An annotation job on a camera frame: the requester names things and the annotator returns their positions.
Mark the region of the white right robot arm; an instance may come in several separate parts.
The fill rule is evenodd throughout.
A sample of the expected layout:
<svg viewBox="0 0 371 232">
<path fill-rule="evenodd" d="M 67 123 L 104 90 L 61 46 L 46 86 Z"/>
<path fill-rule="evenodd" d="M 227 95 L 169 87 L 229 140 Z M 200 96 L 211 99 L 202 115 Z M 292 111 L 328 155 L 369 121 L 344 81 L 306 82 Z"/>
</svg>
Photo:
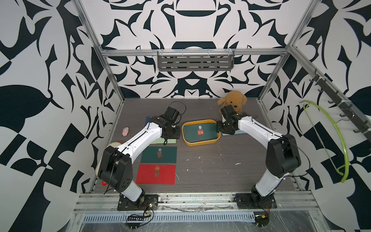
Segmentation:
<svg viewBox="0 0 371 232">
<path fill-rule="evenodd" d="M 266 171 L 252 192 L 260 198 L 272 195 L 281 181 L 301 166 L 294 136 L 271 130 L 245 112 L 236 112 L 231 105 L 222 107 L 220 111 L 224 121 L 216 123 L 218 132 L 233 135 L 240 130 L 266 148 Z"/>
</svg>

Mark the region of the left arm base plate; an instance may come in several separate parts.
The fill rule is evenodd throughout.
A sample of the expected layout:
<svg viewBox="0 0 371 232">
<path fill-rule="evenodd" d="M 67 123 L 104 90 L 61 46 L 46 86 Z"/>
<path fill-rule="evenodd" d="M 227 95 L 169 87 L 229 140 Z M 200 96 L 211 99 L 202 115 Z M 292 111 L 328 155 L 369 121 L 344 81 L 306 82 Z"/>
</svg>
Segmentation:
<svg viewBox="0 0 371 232">
<path fill-rule="evenodd" d="M 131 201 L 124 195 L 120 195 L 117 210 L 118 211 L 137 211 L 148 208 L 156 209 L 158 206 L 159 195 L 142 193 L 137 201 Z"/>
</svg>

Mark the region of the small circuit board right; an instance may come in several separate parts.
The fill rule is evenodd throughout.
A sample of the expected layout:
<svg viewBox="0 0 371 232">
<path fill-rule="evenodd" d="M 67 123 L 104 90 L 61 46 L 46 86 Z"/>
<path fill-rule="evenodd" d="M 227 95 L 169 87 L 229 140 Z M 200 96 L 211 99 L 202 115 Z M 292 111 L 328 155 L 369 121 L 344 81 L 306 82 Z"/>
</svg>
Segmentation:
<svg viewBox="0 0 371 232">
<path fill-rule="evenodd" d="M 255 215 L 255 226 L 259 228 L 266 227 L 270 222 L 270 217 L 268 215 Z"/>
</svg>

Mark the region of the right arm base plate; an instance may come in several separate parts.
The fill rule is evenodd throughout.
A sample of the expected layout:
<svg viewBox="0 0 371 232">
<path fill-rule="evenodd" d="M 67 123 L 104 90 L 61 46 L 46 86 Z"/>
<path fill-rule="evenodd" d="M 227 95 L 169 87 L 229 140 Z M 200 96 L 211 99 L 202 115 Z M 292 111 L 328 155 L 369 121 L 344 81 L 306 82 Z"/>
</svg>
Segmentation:
<svg viewBox="0 0 371 232">
<path fill-rule="evenodd" d="M 274 194 L 261 197 L 257 192 L 237 193 L 234 202 L 239 209 L 276 209 Z"/>
</svg>

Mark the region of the red envelope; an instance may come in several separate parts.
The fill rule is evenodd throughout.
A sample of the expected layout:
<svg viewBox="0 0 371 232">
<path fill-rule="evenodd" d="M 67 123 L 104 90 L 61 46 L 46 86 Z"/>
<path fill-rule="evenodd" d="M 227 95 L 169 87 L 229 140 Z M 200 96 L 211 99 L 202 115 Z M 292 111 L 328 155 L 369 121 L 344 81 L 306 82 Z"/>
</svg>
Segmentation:
<svg viewBox="0 0 371 232">
<path fill-rule="evenodd" d="M 137 184 L 174 185 L 176 165 L 140 164 Z"/>
</svg>

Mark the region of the dark green envelope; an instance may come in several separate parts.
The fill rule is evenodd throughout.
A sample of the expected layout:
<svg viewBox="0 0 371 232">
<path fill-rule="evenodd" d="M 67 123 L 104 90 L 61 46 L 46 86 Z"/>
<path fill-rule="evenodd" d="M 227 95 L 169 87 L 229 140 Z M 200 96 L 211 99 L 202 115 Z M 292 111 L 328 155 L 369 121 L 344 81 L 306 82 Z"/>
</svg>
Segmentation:
<svg viewBox="0 0 371 232">
<path fill-rule="evenodd" d="M 216 124 L 203 123 L 193 124 L 184 126 L 184 137 L 189 143 L 209 141 L 218 138 L 218 132 L 216 131 Z"/>
<path fill-rule="evenodd" d="M 141 157 L 143 164 L 175 164 L 177 147 L 147 147 Z"/>
</svg>

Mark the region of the brown plush dog toy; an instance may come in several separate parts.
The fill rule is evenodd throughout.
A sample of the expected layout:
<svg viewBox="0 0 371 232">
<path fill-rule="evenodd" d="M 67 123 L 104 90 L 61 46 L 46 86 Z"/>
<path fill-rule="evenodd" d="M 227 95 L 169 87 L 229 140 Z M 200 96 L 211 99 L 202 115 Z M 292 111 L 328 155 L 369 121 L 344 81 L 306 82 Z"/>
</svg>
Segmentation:
<svg viewBox="0 0 371 232">
<path fill-rule="evenodd" d="M 221 110 L 224 106 L 231 105 L 237 113 L 243 111 L 243 105 L 247 102 L 247 97 L 240 91 L 231 91 L 224 98 L 217 101 L 221 105 Z"/>
</svg>

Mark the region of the grey perforated metal shelf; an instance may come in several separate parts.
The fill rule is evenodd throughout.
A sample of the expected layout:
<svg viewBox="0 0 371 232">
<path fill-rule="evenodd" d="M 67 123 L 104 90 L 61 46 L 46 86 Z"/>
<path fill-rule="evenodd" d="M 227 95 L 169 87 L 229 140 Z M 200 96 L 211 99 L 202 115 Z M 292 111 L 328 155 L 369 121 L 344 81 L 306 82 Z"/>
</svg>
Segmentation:
<svg viewBox="0 0 371 232">
<path fill-rule="evenodd" d="M 162 72 L 230 71 L 234 67 L 231 49 L 159 50 L 157 67 Z"/>
</svg>

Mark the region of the light green envelope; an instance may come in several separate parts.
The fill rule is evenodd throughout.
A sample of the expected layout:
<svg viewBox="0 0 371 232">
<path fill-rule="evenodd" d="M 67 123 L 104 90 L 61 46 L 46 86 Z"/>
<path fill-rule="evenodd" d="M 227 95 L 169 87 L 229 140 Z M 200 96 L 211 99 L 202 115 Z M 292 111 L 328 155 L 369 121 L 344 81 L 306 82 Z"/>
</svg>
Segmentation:
<svg viewBox="0 0 371 232">
<path fill-rule="evenodd" d="M 156 139 L 155 141 L 153 141 L 151 144 L 152 145 L 157 145 L 157 144 L 164 144 L 165 142 L 167 142 L 168 144 L 175 144 L 176 143 L 176 139 L 168 139 L 168 140 L 165 140 L 163 138 L 158 138 Z"/>
</svg>

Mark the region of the small pink toy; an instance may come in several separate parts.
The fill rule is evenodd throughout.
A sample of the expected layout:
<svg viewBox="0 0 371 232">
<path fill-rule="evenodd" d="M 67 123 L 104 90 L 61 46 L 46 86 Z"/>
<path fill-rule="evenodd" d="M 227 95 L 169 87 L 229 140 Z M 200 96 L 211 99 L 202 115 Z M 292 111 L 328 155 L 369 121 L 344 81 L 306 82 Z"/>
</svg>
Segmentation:
<svg viewBox="0 0 371 232">
<path fill-rule="evenodd" d="M 123 136 L 127 136 L 129 133 L 129 127 L 125 127 L 123 130 L 122 130 L 122 135 Z"/>
</svg>

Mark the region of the yellow plastic storage box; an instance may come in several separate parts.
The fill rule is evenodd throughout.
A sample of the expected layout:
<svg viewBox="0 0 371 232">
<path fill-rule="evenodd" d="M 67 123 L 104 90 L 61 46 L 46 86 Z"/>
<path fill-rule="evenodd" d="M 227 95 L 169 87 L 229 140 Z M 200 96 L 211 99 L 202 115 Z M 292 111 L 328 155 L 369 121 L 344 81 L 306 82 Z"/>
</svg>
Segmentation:
<svg viewBox="0 0 371 232">
<path fill-rule="evenodd" d="M 216 121 L 212 119 L 186 122 L 182 126 L 183 140 L 189 147 L 216 143 L 221 132 L 216 130 Z"/>
</svg>

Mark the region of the dark blue envelope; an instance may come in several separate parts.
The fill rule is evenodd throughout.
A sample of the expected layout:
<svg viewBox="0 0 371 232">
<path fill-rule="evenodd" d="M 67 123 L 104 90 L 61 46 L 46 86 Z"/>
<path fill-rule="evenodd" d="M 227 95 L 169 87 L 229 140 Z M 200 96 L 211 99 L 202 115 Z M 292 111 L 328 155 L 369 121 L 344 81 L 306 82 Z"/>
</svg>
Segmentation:
<svg viewBox="0 0 371 232">
<path fill-rule="evenodd" d="M 151 118 L 152 117 L 146 117 L 145 128 L 147 128 L 147 129 L 149 128 L 149 124 L 150 124 Z"/>
</svg>

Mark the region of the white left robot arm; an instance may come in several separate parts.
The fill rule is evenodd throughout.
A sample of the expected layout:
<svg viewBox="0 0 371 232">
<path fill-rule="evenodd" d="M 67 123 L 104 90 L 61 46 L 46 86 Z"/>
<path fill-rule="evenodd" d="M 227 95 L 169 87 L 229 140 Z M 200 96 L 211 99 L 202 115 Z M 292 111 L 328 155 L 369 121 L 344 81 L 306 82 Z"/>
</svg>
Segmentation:
<svg viewBox="0 0 371 232">
<path fill-rule="evenodd" d="M 132 164 L 136 158 L 155 140 L 163 138 L 164 145 L 169 139 L 179 139 L 178 125 L 182 114 L 168 107 L 166 112 L 151 117 L 144 128 L 125 143 L 108 146 L 96 167 L 96 176 L 133 203 L 141 204 L 145 191 L 133 180 Z"/>
</svg>

